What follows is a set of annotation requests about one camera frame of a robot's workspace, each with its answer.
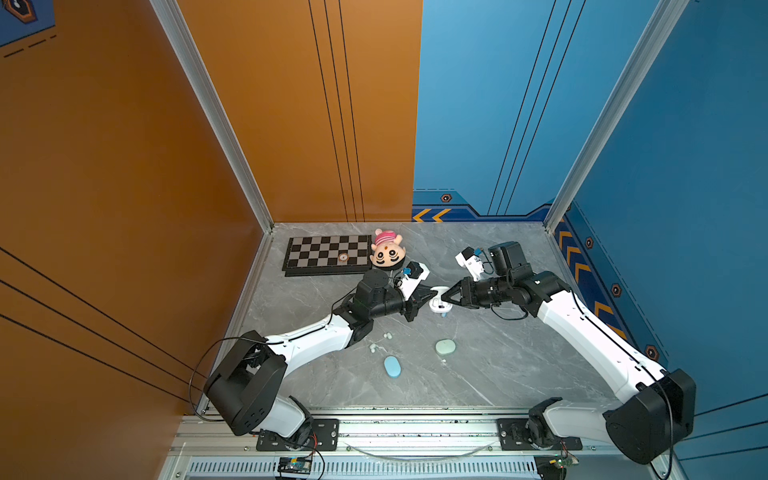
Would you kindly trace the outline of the light blue charging case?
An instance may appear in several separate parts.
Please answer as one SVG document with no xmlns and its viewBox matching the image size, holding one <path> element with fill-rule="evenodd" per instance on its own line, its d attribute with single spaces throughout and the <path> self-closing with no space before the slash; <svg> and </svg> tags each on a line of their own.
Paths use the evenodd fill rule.
<svg viewBox="0 0 768 480">
<path fill-rule="evenodd" d="M 390 378 L 398 378 L 402 374 L 399 360 L 394 356 L 387 356 L 383 362 L 385 373 Z"/>
</svg>

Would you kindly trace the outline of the aluminium corner post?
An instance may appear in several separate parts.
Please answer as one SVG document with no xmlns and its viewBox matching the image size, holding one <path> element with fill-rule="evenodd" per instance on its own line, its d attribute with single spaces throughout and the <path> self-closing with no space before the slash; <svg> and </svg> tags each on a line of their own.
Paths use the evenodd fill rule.
<svg viewBox="0 0 768 480">
<path fill-rule="evenodd" d="M 271 234 L 274 221 L 179 3 L 171 0 L 150 0 L 149 3 L 256 220 L 266 234 Z"/>
<path fill-rule="evenodd" d="M 547 233 L 552 234 L 564 218 L 688 4 L 688 0 L 657 3 L 543 221 Z"/>
</svg>

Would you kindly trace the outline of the aluminium corner post left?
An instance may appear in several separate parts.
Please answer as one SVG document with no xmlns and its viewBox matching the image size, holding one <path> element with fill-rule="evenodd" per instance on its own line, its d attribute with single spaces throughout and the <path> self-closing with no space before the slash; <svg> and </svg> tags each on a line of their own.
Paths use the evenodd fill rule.
<svg viewBox="0 0 768 480">
<path fill-rule="evenodd" d="M 266 234 L 271 234 L 274 221 L 179 3 L 171 0 L 150 0 L 149 3 L 256 220 Z"/>
</svg>

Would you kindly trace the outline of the aluminium corner post right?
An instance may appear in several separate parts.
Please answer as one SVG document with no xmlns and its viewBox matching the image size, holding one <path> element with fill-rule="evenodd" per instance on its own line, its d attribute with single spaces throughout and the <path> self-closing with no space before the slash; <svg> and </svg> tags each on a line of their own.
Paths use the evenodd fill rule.
<svg viewBox="0 0 768 480">
<path fill-rule="evenodd" d="M 543 221 L 547 233 L 552 234 L 564 218 L 688 4 L 688 0 L 657 3 Z"/>
</svg>

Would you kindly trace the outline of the mint green charging case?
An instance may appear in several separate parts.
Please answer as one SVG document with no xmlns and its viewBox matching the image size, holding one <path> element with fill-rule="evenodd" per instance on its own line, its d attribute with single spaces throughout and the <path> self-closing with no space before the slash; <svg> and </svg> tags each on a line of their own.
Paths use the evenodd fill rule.
<svg viewBox="0 0 768 480">
<path fill-rule="evenodd" d="M 442 339 L 436 342 L 435 351 L 440 356 L 447 356 L 456 351 L 456 343 L 451 339 Z"/>
</svg>

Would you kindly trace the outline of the green circuit board left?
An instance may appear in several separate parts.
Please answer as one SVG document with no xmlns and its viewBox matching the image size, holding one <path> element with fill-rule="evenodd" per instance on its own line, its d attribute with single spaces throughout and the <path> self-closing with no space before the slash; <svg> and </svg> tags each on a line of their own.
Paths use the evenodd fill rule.
<svg viewBox="0 0 768 480">
<path fill-rule="evenodd" d="M 304 457 L 280 457 L 276 472 L 279 478 L 308 477 L 313 470 L 313 458 Z"/>
</svg>

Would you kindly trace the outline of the pink plush doll head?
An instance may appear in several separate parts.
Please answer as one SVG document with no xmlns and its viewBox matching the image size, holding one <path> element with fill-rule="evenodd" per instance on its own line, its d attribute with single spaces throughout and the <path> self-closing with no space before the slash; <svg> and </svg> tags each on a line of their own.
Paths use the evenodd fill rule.
<svg viewBox="0 0 768 480">
<path fill-rule="evenodd" d="M 376 229 L 371 243 L 372 265 L 381 270 L 401 268 L 406 259 L 406 250 L 402 241 L 403 237 L 392 230 Z"/>
</svg>

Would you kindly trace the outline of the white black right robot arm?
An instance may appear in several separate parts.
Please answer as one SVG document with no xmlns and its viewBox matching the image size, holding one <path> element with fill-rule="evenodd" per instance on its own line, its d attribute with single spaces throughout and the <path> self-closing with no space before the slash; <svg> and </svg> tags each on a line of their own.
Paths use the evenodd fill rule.
<svg viewBox="0 0 768 480">
<path fill-rule="evenodd" d="M 628 459 L 647 465 L 694 429 L 696 384 L 683 370 L 668 371 L 611 330 L 550 271 L 536 273 L 514 241 L 491 247 L 491 278 L 466 277 L 442 294 L 465 308 L 512 303 L 564 338 L 614 394 L 604 405 L 551 397 L 529 410 L 527 435 L 539 449 L 567 437 L 612 443 Z"/>
</svg>

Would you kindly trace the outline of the green circuit board right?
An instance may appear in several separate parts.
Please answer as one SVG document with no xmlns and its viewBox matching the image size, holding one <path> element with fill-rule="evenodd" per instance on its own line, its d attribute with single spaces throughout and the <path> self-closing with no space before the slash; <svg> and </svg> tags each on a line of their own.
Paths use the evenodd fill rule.
<svg viewBox="0 0 768 480">
<path fill-rule="evenodd" d="M 568 468 L 578 464 L 579 464 L 579 459 L 577 456 L 571 453 L 561 452 L 557 456 L 549 459 L 547 466 L 554 468 L 558 471 L 565 472 Z"/>
</svg>

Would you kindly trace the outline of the black folding chess board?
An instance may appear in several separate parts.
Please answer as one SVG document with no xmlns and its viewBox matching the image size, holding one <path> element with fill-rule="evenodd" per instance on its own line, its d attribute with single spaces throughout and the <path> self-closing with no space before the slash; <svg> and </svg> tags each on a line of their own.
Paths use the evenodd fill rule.
<svg viewBox="0 0 768 480">
<path fill-rule="evenodd" d="M 282 270 L 286 277 L 363 274 L 370 270 L 370 235 L 292 237 Z M 340 262 L 340 254 L 348 261 Z"/>
</svg>

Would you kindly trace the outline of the white earbud charging case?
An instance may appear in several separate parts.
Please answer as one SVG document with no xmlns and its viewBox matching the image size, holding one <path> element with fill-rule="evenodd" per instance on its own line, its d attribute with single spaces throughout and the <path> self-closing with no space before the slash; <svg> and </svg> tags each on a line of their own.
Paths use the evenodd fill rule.
<svg viewBox="0 0 768 480">
<path fill-rule="evenodd" d="M 445 318 L 453 308 L 451 303 L 445 301 L 442 298 L 442 295 L 445 294 L 448 290 L 449 288 L 447 286 L 432 287 L 431 291 L 433 291 L 435 295 L 428 302 L 429 309 L 433 313 L 438 314 L 443 318 Z"/>
</svg>

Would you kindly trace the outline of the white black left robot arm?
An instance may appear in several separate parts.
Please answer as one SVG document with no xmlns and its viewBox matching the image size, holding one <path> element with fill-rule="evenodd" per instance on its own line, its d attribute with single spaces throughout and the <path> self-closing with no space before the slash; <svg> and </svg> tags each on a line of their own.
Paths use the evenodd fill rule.
<svg viewBox="0 0 768 480">
<path fill-rule="evenodd" d="M 322 320 L 267 337 L 255 330 L 242 334 L 207 379 L 205 396 L 236 436 L 267 431 L 290 445 L 307 444 L 314 434 L 313 417 L 295 397 L 279 394 L 285 377 L 359 342 L 379 317 L 400 314 L 414 320 L 437 295 L 424 283 L 428 276 L 427 266 L 417 262 L 397 278 L 372 269 Z"/>
</svg>

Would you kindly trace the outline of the green circuit board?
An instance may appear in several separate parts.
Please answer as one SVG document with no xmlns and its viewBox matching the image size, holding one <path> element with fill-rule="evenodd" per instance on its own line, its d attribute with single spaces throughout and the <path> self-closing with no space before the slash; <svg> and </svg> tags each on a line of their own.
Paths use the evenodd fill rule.
<svg viewBox="0 0 768 480">
<path fill-rule="evenodd" d="M 571 453 L 561 452 L 557 456 L 549 459 L 547 466 L 554 468 L 558 471 L 565 472 L 568 468 L 578 464 L 579 464 L 579 459 L 577 456 Z"/>
<path fill-rule="evenodd" d="M 313 470 L 313 458 L 304 457 L 280 457 L 276 472 L 279 478 L 308 477 Z"/>
</svg>

